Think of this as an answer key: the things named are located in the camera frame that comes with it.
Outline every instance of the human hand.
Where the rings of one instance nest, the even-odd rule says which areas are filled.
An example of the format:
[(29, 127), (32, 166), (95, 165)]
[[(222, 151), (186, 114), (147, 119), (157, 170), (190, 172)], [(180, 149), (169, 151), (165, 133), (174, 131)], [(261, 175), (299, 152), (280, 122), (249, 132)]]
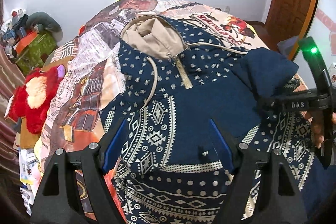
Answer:
[[(322, 111), (312, 111), (306, 112), (304, 115), (305, 119), (310, 119), (310, 129), (313, 134), (312, 141), (317, 148), (321, 148), (322, 143), (324, 142), (324, 121), (323, 121), (323, 112)], [(336, 113), (333, 113), (331, 118), (333, 124), (336, 124)]]

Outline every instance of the plush toy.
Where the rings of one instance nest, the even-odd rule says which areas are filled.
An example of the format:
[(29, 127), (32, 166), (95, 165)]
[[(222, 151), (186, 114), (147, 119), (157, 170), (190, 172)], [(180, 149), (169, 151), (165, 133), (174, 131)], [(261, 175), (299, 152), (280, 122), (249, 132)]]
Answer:
[(37, 68), (26, 77), (25, 85), (16, 90), (12, 108), (17, 116), (26, 117), (29, 132), (41, 133), (50, 102), (64, 75), (63, 65), (52, 67), (47, 72)]

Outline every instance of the blue gripper pad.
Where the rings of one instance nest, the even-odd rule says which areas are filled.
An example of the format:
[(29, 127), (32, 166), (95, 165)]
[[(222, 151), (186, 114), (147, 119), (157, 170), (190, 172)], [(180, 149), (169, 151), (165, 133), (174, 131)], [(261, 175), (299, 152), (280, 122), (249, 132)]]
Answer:
[(210, 120), (209, 136), (223, 168), (229, 173), (233, 172), (232, 152), (213, 120)]
[(102, 167), (104, 173), (108, 173), (114, 168), (118, 157), (121, 155), (121, 150), (128, 137), (126, 124), (126, 120), (123, 120), (118, 129), (110, 127), (110, 130), (106, 133), (115, 135), (105, 152), (104, 165)]

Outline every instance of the baseboard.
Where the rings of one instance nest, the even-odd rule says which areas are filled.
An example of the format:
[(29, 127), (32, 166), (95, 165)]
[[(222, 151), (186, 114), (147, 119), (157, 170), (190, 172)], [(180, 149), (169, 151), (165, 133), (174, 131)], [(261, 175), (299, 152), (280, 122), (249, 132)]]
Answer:
[(251, 20), (244, 20), (247, 24), (250, 25), (259, 25), (259, 26), (265, 26), (264, 23), (262, 23), (261, 21), (251, 21)]

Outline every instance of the wooden floor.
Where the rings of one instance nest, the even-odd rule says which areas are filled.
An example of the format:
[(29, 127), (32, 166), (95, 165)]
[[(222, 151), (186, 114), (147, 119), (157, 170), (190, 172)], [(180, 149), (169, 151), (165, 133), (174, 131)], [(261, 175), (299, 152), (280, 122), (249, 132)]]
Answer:
[(267, 47), (275, 52), (279, 52), (277, 43), (271, 38), (264, 26), (252, 25), (252, 27), (255, 29), (257, 35), (266, 44)]

